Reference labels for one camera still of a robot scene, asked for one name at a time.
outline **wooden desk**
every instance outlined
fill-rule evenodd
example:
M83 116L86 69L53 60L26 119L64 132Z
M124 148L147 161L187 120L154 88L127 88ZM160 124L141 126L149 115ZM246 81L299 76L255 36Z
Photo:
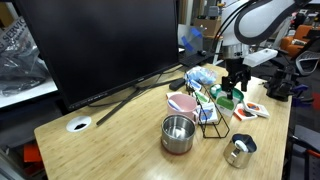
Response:
M226 71L212 65L220 81ZM182 76L176 71L172 78ZM262 80L252 78L245 100L261 103L269 119L240 122L232 118L223 139L204 139L197 127L192 149L180 156L167 153L160 143L161 123L166 117L168 86L150 90L124 106L101 126L95 123L111 108L85 107L35 130L49 179L281 179L291 100L267 97ZM66 124L88 115L93 123L70 133ZM236 169L223 157L235 133L250 134L258 150L246 169Z

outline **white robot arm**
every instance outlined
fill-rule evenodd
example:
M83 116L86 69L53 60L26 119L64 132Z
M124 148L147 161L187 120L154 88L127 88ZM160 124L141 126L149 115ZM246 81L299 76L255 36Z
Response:
M232 89L241 82L246 91L250 67L243 64L249 46L267 40L291 15L311 0L234 0L228 1L222 13L223 55L227 77L222 77L222 90L232 99Z

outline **office chair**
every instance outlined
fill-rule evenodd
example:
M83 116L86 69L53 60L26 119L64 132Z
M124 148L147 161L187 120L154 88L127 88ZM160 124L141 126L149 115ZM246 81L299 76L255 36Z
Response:
M287 52L278 50L280 57L269 60L278 67L273 76L264 84L267 88L267 96L288 101L288 97L293 95L293 104L303 102L310 103L313 99L303 99L301 94L308 87L297 81L299 77L311 75L317 68L320 58L320 36L312 38L299 53L287 59Z

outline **chair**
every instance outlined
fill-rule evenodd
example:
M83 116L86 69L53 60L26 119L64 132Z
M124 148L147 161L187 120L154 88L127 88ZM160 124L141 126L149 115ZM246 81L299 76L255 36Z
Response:
M303 103L301 94L308 88L301 86L297 78L307 77L317 68L320 58L320 36L308 41L301 51L291 58L291 61L284 55L285 51L279 50L279 54L282 57L270 60L278 69L264 85L267 88L267 96L288 101L288 96L293 95L293 103Z
M309 39L305 38L312 26L300 25L294 36L286 36L281 39L280 48L288 52L288 56L294 57L303 48L302 45L293 44L293 40L297 39L300 41L308 42Z

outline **plastic bag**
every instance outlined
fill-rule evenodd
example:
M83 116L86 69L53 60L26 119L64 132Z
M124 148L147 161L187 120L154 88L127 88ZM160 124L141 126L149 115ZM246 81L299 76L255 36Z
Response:
M213 84L217 79L217 73L207 68L196 66L186 72L184 79L195 80L202 84Z
M10 96L43 83L47 69L22 17L0 34L0 94Z

